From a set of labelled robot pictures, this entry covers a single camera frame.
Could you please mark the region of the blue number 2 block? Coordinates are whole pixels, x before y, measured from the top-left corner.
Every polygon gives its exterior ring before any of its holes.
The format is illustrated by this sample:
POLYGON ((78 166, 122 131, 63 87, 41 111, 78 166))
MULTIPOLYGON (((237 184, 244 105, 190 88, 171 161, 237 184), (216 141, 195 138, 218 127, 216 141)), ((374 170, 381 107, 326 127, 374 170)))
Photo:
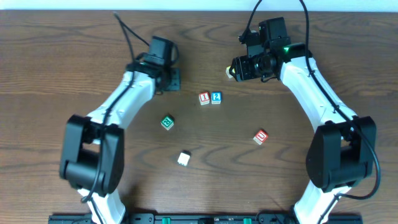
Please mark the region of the blue number 2 block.
POLYGON ((222 102, 222 94, 219 91, 211 93, 211 103, 214 105, 220 104, 222 102))

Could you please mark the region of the red letter I block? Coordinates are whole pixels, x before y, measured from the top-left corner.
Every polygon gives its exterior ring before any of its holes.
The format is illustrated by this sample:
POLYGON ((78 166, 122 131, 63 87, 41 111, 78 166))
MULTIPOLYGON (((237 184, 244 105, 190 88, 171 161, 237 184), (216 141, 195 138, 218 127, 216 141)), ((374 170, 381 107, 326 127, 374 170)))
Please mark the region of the red letter I block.
POLYGON ((201 105, 207 105, 207 104, 210 103, 210 95, 209 95, 209 93, 207 91, 203 92, 203 93, 200 93, 198 95, 198 98, 199 98, 199 102, 200 102, 201 105))

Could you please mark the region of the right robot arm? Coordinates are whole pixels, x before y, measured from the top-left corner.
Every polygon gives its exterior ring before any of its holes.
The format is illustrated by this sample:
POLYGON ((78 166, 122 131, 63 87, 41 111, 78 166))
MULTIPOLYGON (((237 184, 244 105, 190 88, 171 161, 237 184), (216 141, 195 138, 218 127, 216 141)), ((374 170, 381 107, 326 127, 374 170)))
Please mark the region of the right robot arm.
POLYGON ((366 200, 377 192, 381 171, 374 150, 376 124, 339 99, 305 44, 267 45, 234 58, 226 74, 238 82, 278 79, 296 97, 314 130, 305 162, 310 181, 285 223, 327 223, 339 199, 366 200))

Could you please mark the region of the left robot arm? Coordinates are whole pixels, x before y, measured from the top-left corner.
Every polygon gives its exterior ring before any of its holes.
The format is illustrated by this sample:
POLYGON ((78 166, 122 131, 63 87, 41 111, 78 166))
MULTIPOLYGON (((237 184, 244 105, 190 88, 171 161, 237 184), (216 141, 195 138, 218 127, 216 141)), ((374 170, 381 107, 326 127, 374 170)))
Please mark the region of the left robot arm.
POLYGON ((116 89, 86 116, 65 127, 59 175, 88 204, 93 223, 122 223, 126 208, 117 187, 124 170, 124 131, 157 91, 180 89, 179 68, 131 63, 116 89))

